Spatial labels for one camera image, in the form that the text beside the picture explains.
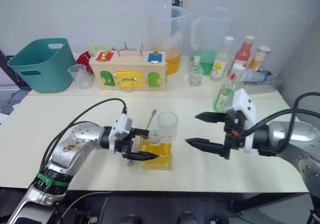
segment basket handle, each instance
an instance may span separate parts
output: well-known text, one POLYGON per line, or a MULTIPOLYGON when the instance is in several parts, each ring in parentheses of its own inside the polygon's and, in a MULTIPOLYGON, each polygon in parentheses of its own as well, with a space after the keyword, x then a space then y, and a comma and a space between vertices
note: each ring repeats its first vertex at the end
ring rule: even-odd
POLYGON ((142 53, 142 50, 140 50, 140 49, 125 48, 125 49, 118 49, 118 50, 117 50, 119 57, 120 57, 120 51, 138 51, 138 52, 140 52, 141 57, 144 56, 143 53, 142 53))
POLYGON ((29 76, 40 76, 41 72, 38 71, 38 70, 22 70, 22 71, 20 71, 20 74, 22 76, 26 76, 26 77, 29 77, 29 76))

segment metal handle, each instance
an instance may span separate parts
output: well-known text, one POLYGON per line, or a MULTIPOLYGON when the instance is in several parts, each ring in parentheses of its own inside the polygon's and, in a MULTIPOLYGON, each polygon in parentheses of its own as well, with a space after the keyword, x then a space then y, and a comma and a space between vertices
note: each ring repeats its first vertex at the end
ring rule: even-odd
POLYGON ((129 48, 125 48, 125 49, 118 49, 117 52, 118 52, 118 56, 120 56, 120 51, 138 51, 140 52, 140 55, 143 57, 143 53, 142 53, 142 50, 140 50, 139 48, 137 49, 129 49, 129 48))

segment yellow liquid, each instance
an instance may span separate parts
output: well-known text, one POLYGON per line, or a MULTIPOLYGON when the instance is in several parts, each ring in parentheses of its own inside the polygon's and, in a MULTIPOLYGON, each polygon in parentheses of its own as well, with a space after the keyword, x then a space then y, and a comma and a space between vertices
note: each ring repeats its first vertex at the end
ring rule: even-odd
POLYGON ((149 140, 142 139, 139 151, 149 152, 159 157, 152 160, 141 161, 143 169, 170 170, 172 163, 171 143, 152 144, 149 140))
POLYGON ((168 63, 166 69, 166 75, 171 75, 176 73, 179 70, 180 59, 181 59, 181 51, 178 48, 171 48, 169 51, 165 53, 166 63, 168 63))

